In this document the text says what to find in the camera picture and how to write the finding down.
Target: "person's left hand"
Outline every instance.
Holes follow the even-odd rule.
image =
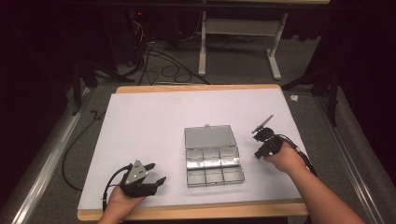
[[[131,198],[126,196],[119,186],[111,192],[106,211],[99,223],[119,223],[125,219],[147,197]]]

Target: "person's right hand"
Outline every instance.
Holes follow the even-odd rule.
[[[263,157],[265,161],[274,164],[279,171],[289,174],[291,171],[305,168],[305,163],[300,155],[286,142],[282,143],[279,152],[272,156]]]

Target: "gray carpet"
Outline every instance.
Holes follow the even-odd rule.
[[[281,81],[274,81],[271,77],[269,63],[263,54],[266,48],[270,47],[270,39],[250,39],[236,37],[223,48],[225,42],[216,40],[209,42],[213,48],[207,51],[207,68],[205,79],[211,84],[269,84],[276,83],[283,85],[300,77],[309,63],[310,57],[318,43],[317,40],[299,42],[298,40],[282,40],[276,53],[276,59],[282,74]],[[152,49],[165,52],[171,57],[178,59],[181,63],[190,68],[191,71],[198,70],[199,48],[195,42],[186,42],[179,45],[177,49],[166,44],[156,44]],[[148,70],[161,71],[169,62],[158,57],[149,57]],[[120,64],[121,71],[127,71],[125,64]],[[163,70],[168,77],[160,75],[156,82],[164,84],[175,82],[172,72],[175,67]],[[136,80],[141,74],[133,76]],[[143,84],[148,85],[157,76],[154,72],[149,72],[148,76],[142,79]],[[193,77],[188,82],[202,83],[198,78]],[[67,156],[65,170],[67,178],[75,186],[82,188],[86,174],[92,159],[96,141],[102,125],[102,119],[93,122],[93,113],[97,111],[101,114],[106,111],[110,94],[115,92],[121,84],[117,81],[100,80],[100,85],[93,92],[93,96],[81,113],[81,118],[76,129],[73,131],[69,146],[74,139],[88,127],[92,126],[77,140],[71,147]],[[300,90],[285,91],[291,114],[300,130],[309,157],[315,166],[319,178],[337,193],[346,203],[348,203],[364,220],[370,223],[366,216],[361,201],[356,194],[354,187],[348,177],[345,167],[341,163],[341,156],[338,147],[332,136],[332,132],[327,126],[326,119],[320,113],[318,106],[307,91],[309,87],[301,87]],[[298,94],[299,101],[293,102],[289,96]],[[365,182],[368,183],[370,191],[375,196],[378,208],[383,215],[385,223],[391,223],[395,216],[395,189],[373,151],[367,143],[364,135],[361,134],[359,123],[354,119],[353,114],[348,110],[345,96],[341,93],[337,106],[338,129],[345,137],[346,145],[351,149],[352,157],[357,160],[357,166],[361,171]],[[21,205],[24,195],[29,190],[33,180],[39,172],[46,155],[50,152],[50,147],[43,148],[39,156],[32,163],[32,169],[27,172],[26,178],[17,187],[16,192],[11,196],[8,206],[1,212],[0,223],[10,223],[18,206]],[[28,223],[82,223],[77,219],[77,207],[80,193],[69,188],[62,178],[61,164],[54,171],[54,176],[49,182],[41,201]],[[252,223],[251,220],[240,223]],[[291,217],[289,223],[303,223],[304,217]]]

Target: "person's right arm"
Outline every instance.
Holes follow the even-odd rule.
[[[364,223],[334,192],[324,185],[305,166],[303,159],[287,143],[280,151],[264,157],[282,172],[288,174],[299,190],[313,223]]]

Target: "wooden desk edge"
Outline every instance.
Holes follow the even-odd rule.
[[[116,93],[163,92],[163,91],[221,91],[221,90],[251,90],[279,89],[276,84],[255,85],[183,85],[183,86],[121,86]]]
[[[78,210],[81,221],[95,221],[102,216],[102,210]],[[307,216],[305,204],[301,199],[258,202],[226,203],[222,205],[189,205],[136,208],[127,220],[165,220],[191,218],[233,218],[233,217],[293,217]]]

